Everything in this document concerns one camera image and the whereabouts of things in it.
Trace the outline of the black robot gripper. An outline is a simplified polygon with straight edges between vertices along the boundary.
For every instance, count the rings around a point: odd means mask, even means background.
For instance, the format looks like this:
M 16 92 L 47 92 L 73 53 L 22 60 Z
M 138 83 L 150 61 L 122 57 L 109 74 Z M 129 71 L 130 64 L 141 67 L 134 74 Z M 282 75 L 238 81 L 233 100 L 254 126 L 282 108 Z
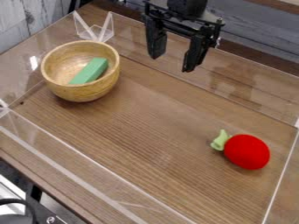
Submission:
M 182 66 L 187 73 L 202 64 L 209 48 L 218 46 L 221 29 L 226 25 L 223 18 L 209 12 L 207 4 L 209 0 L 145 0 L 149 54 L 154 60 L 165 54 L 167 32 L 191 37 Z

